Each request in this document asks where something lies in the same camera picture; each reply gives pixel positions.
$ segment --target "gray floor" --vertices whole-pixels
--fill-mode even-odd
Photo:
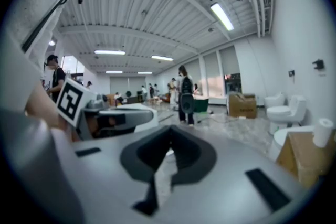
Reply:
[[[178,112],[172,111],[169,104],[151,105],[150,107],[158,111],[159,122],[162,125],[180,125]],[[193,128],[214,135],[222,135],[235,139],[254,148],[267,156],[272,136],[268,134],[269,121],[267,120],[265,109],[258,109],[256,119],[239,120],[231,118],[226,114],[224,106],[209,106],[214,114],[195,115],[195,126]],[[155,175],[157,196],[159,205],[162,206],[169,198],[170,178],[177,172],[174,154],[167,155],[162,165]]]

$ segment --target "ceiling light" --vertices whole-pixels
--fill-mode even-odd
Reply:
[[[95,50],[95,54],[125,55],[126,52],[121,51],[121,50]]]
[[[153,55],[153,56],[152,56],[152,59],[165,60],[165,61],[174,61],[173,58],[162,57],[162,56],[156,56],[156,55]]]
[[[122,74],[122,71],[106,71],[106,74]]]
[[[218,16],[218,18],[222,21],[228,31],[233,30],[233,25],[230,22],[229,18],[226,16],[225,12],[223,11],[222,7],[219,3],[216,3],[211,6],[213,12]]]

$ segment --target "ceiling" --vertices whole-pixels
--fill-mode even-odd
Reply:
[[[234,30],[212,12],[219,3]],[[270,28],[271,0],[70,0],[58,30],[67,46],[91,71],[154,73],[201,52]],[[125,56],[97,56],[96,49],[124,50]],[[173,62],[151,59],[166,56]]]

